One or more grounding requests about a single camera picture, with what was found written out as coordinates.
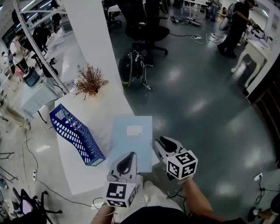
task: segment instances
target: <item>white table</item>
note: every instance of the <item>white table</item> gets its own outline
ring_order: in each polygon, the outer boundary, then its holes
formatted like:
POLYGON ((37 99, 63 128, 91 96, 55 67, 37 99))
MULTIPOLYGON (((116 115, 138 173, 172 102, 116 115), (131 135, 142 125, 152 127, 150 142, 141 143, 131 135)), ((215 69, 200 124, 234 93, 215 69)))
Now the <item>white table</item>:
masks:
POLYGON ((192 17, 191 16, 192 15, 192 5, 191 5, 191 3, 197 4, 197 7, 196 7, 197 8, 197 12, 200 10, 200 7, 202 5, 207 6, 206 4, 201 3, 201 2, 195 2, 195 1, 191 1, 191 0, 184 0, 181 14, 183 14, 184 8, 186 6, 186 2, 189 2, 189 18, 192 17))
POLYGON ((248 40, 248 44, 245 47, 245 50, 241 53, 237 65, 231 69, 231 72, 234 73, 240 66, 243 58, 249 54, 251 59, 256 63, 256 67, 254 72, 251 74, 249 79, 245 83, 245 88, 249 86, 250 81, 256 77, 256 75, 259 73, 260 69, 263 67, 263 65, 267 62, 270 50, 266 48, 264 45, 262 45, 258 41, 254 40, 248 40))
POLYGON ((33 115, 42 106, 56 99, 57 93, 53 88, 53 78, 41 77, 32 87, 24 84, 21 96, 21 110, 24 118, 33 119, 33 115))
MULTIPOLYGON (((83 96, 74 97, 68 93, 55 101, 55 106, 62 104, 77 119, 86 125, 103 154, 108 157, 115 116, 133 115, 132 109, 123 95, 123 90, 116 83, 109 83, 99 90, 96 98, 83 102, 83 96)), ((96 167, 86 166, 76 148, 57 134, 60 158, 72 194, 79 194, 102 188, 109 172, 108 159, 96 167)), ((159 162, 154 151, 152 164, 159 162)))
POLYGON ((108 13, 109 12, 121 12, 120 8, 118 7, 118 5, 113 5, 108 9, 108 13))

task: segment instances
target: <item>electrical outlet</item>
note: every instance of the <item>electrical outlet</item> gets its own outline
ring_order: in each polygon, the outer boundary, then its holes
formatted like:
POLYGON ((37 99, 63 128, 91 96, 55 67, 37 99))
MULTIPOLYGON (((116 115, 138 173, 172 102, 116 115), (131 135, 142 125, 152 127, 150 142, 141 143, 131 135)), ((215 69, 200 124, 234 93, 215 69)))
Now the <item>electrical outlet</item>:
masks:
POLYGON ((263 177, 263 173, 259 173, 258 175, 254 176, 254 181, 257 181, 262 177, 263 177))
POLYGON ((36 170, 33 170, 33 180, 35 181, 36 180, 36 176, 37 176, 37 172, 36 172, 36 170))

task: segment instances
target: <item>wire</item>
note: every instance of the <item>wire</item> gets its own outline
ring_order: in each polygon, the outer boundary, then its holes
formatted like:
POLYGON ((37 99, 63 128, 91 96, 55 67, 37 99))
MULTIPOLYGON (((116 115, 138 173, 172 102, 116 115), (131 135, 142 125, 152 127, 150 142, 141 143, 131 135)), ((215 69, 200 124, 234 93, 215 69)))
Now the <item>wire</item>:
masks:
POLYGON ((50 189, 46 184, 44 184, 42 181, 40 181, 40 180, 38 180, 38 181, 39 181, 41 184, 43 184, 47 189, 49 189, 51 192, 57 194, 59 197, 62 197, 62 198, 65 199, 66 201, 69 201, 69 202, 74 203, 74 204, 85 205, 85 206, 90 207, 90 208, 92 207, 92 206, 87 205, 87 204, 84 204, 84 203, 71 201, 71 200, 69 200, 69 199, 67 199, 67 198, 65 198, 65 197, 63 197, 63 196, 61 196, 59 193, 57 193, 57 192, 51 190, 51 189, 50 189))
POLYGON ((176 35, 176 34, 172 34, 172 33, 169 33, 170 35, 172 36, 176 36, 176 37, 187 37, 187 36, 193 36, 193 34, 186 34, 186 35, 176 35))
POLYGON ((26 170, 25 170, 25 154, 24 154, 24 150, 23 150, 23 145, 22 145, 22 160, 23 160, 23 168, 24 168, 25 180, 26 180, 26 183, 27 183, 27 186, 28 186, 29 195, 31 197, 30 187, 29 187, 29 184, 28 184, 28 181, 27 181, 26 170))
POLYGON ((255 205, 258 205, 260 202, 261 202, 261 200, 263 199, 263 197, 264 197, 264 195, 265 195, 265 193, 266 193, 266 191, 271 191, 271 192, 278 192, 278 193, 280 193, 280 191, 277 191, 277 190, 267 190, 267 189, 265 189, 265 188, 262 188, 262 186, 261 186, 261 184, 262 184, 262 176, 260 176, 259 177, 259 187, 258 187, 258 189, 257 189, 257 192, 256 192, 256 194, 255 194, 255 205))
POLYGON ((180 193, 182 190, 183 190, 183 188, 181 188, 175 195, 167 196, 166 199, 175 198, 175 197, 177 197, 177 196, 183 198, 183 199, 184 199, 184 201, 183 201, 184 213, 185 213, 185 215, 187 215, 187 212, 186 212, 186 205, 185 205, 185 202, 186 202, 187 198, 184 197, 184 196, 182 196, 182 195, 179 195, 179 193, 180 193))
POLYGON ((0 201, 0 204, 3 204, 3 202, 4 202, 4 197, 3 197, 3 194, 2 194, 1 191, 0 191, 0 194, 1 194, 1 197, 2 197, 2 200, 0 201))
POLYGON ((37 173, 37 172, 38 172, 38 168, 39 168, 39 166, 38 166, 38 161, 37 161, 35 155, 34 155, 34 154, 29 150, 29 148, 28 148, 26 131, 27 131, 27 129, 26 129, 25 132, 24 132, 24 135, 25 135, 25 137, 26 137, 26 147, 27 147, 27 150, 33 155, 34 159, 36 160, 36 163, 37 163, 36 173, 37 173))
MULTIPOLYGON (((36 173, 37 173, 37 171, 38 171, 38 161, 37 161, 37 159, 36 159, 36 157, 35 157, 35 155, 29 150, 29 148, 28 148, 28 145, 27 145, 27 136, 26 136, 26 131, 24 132, 24 134, 25 134, 25 137, 26 137, 26 147, 27 147, 27 149, 28 149, 28 151, 33 155, 33 157, 34 157, 34 159, 36 160, 36 163, 37 163, 37 169, 36 169, 36 173)), ((26 172, 25 172, 25 162, 24 162, 24 152, 23 152, 23 146, 22 146, 22 157, 23 157, 23 165, 24 165, 24 173, 25 173, 25 178, 26 178, 26 172)), ((80 202, 74 202, 74 201, 71 201, 71 200, 69 200, 69 199, 67 199, 67 198, 65 198, 65 197, 63 197, 62 195, 60 195, 59 193, 57 193, 57 192, 55 192, 55 191, 53 191, 53 190, 51 190, 46 184, 44 184, 42 181, 40 181, 40 180, 38 180, 41 184, 43 184, 47 189, 49 189, 51 192, 53 192, 53 193, 55 193, 55 194, 57 194, 58 196, 60 196, 60 197, 62 197, 63 199, 65 199, 66 201, 69 201, 69 202, 72 202, 72 203, 74 203, 74 204, 80 204, 80 205, 85 205, 85 206, 87 206, 87 207, 90 207, 91 208, 91 206, 90 205, 87 205, 87 204, 84 204, 84 203, 80 203, 80 202)))
POLYGON ((114 213, 115 213, 116 210, 117 210, 116 207, 114 207, 114 211, 113 212, 111 212, 109 214, 106 214, 106 215, 95 215, 95 217, 103 217, 103 216, 109 216, 109 215, 113 215, 113 217, 114 217, 114 213))
POLYGON ((101 198, 101 197, 99 197, 99 198, 94 198, 93 201, 92 201, 93 206, 99 211, 99 208, 97 208, 96 205, 95 205, 95 200, 96 200, 96 199, 103 199, 103 198, 101 198))

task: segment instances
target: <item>ceiling light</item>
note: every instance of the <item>ceiling light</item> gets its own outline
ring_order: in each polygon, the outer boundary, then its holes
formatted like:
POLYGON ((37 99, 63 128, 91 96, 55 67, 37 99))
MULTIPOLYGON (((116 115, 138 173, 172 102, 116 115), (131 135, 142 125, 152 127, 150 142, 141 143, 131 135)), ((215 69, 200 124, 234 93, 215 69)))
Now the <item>ceiling light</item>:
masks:
POLYGON ((265 14, 265 16, 268 17, 268 13, 267 13, 265 10, 262 10, 262 11, 263 11, 263 13, 265 14))
POLYGON ((31 16, 28 20, 31 20, 35 15, 37 15, 38 14, 38 12, 37 13, 35 13, 33 16, 31 16))
POLYGON ((52 1, 49 1, 49 2, 47 2, 46 4, 42 5, 42 6, 40 7, 40 9, 43 8, 45 5, 51 3, 51 2, 52 2, 52 1))
POLYGON ((26 9, 28 6, 32 5, 35 2, 35 0, 33 0, 31 3, 27 4, 27 6, 25 6, 21 11, 23 11, 24 9, 26 9))

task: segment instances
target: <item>black backpack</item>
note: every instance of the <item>black backpack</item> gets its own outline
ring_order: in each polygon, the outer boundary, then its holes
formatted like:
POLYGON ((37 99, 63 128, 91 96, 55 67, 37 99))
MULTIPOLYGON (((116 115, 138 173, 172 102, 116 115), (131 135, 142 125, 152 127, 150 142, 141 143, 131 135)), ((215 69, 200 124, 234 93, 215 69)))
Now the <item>black backpack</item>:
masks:
POLYGON ((13 62, 13 55, 12 55, 12 52, 11 52, 11 48, 8 49, 8 62, 9 62, 9 65, 13 65, 14 62, 13 62))

